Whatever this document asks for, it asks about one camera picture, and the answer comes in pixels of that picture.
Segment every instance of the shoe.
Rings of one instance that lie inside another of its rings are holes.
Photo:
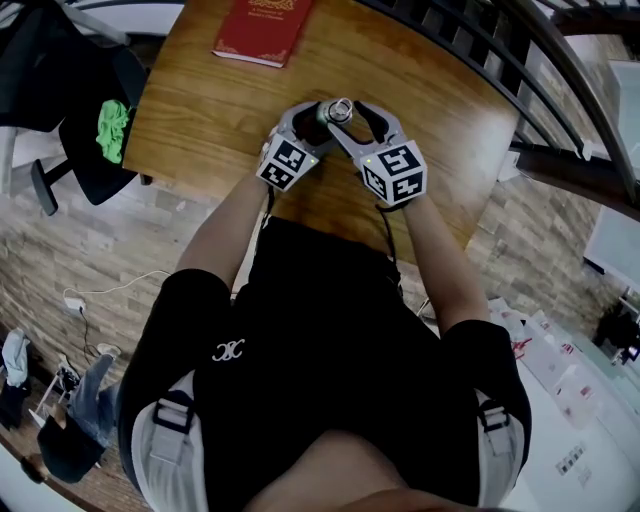
[[[97,347],[98,354],[101,356],[107,354],[108,356],[117,359],[120,354],[122,354],[122,350],[120,350],[115,345],[109,345],[108,343],[100,343]]]

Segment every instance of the wooden table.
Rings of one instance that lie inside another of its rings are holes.
[[[517,115],[482,78],[423,36],[351,0],[315,0],[284,69],[211,54],[233,0],[188,0],[153,68],[124,166],[219,198],[255,172],[282,113],[349,97],[393,112],[429,165],[428,190],[462,246],[473,234]],[[375,198],[339,150],[275,213],[386,251]],[[402,214],[398,257],[414,261]]]

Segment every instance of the cable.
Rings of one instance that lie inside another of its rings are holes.
[[[89,342],[87,341],[87,334],[89,333],[89,321],[87,320],[87,317],[84,316],[84,310],[80,308],[79,311],[80,311],[80,316],[82,316],[82,319],[84,320],[84,346],[82,347],[82,351],[84,352],[84,358],[87,360],[87,364],[90,365],[91,361],[89,361],[89,357],[87,356],[87,353],[89,353],[91,357],[98,357],[100,353],[98,352],[98,349],[94,345],[90,345]]]
[[[103,292],[81,292],[81,291],[76,290],[75,288],[65,288],[64,291],[62,292],[62,298],[65,299],[67,297],[67,292],[68,291],[75,292],[78,295],[102,295],[104,293],[115,292],[116,290],[124,290],[125,288],[128,288],[129,286],[131,286],[136,281],[139,281],[140,279],[144,279],[145,277],[149,277],[152,274],[164,274],[166,276],[170,276],[171,275],[169,272],[165,272],[164,270],[154,270],[154,271],[149,272],[149,273],[147,273],[147,274],[145,274],[143,276],[136,277],[133,281],[131,281],[128,284],[125,284],[123,286],[116,286],[115,288],[111,288],[110,290],[105,290]]]
[[[273,190],[272,186],[269,186],[269,200],[267,201],[267,209],[262,216],[262,221],[260,222],[260,231],[258,231],[258,239],[256,240],[256,249],[253,252],[253,256],[255,257],[258,254],[258,247],[260,246],[260,238],[262,237],[262,231],[267,225],[267,220],[271,216],[271,210],[273,210],[273,205],[276,202],[276,194]]]
[[[389,224],[389,219],[387,219],[384,208],[381,208],[379,205],[376,205],[376,210],[378,210],[378,213],[382,215],[382,220],[384,220],[384,226],[387,228],[387,244],[389,245],[389,251],[391,251],[391,259],[393,260],[393,264],[397,267],[398,258],[396,255],[396,244],[393,241],[393,231],[391,231],[391,224]]]

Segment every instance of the book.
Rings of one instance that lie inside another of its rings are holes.
[[[283,67],[313,0],[235,0],[213,53]]]

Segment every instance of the electrical outlet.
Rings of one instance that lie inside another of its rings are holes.
[[[65,297],[64,302],[69,309],[80,312],[82,309],[83,313],[87,312],[87,305],[82,299],[76,299],[74,297]]]

